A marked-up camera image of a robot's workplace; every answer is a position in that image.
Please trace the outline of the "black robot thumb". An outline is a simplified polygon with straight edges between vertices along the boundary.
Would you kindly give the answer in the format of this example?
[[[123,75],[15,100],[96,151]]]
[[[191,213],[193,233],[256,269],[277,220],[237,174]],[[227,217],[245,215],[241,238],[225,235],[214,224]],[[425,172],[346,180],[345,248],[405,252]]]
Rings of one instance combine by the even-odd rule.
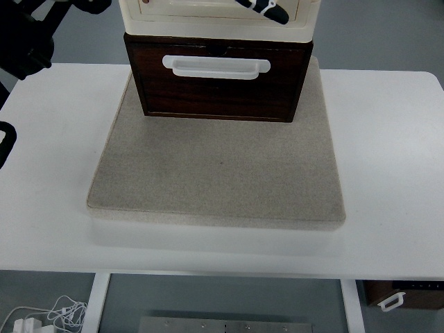
[[[267,19],[285,25],[289,22],[287,11],[274,0],[236,0],[245,8],[255,11]]]

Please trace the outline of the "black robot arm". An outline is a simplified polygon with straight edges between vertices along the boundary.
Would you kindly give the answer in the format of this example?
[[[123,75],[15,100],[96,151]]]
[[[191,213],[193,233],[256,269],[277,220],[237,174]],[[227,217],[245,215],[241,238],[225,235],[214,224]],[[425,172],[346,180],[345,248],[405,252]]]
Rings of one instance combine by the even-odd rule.
[[[46,17],[32,14],[43,1],[1,2],[1,68],[19,80],[51,67],[54,53],[53,34],[74,6],[98,15],[111,6],[111,1],[55,1]]]

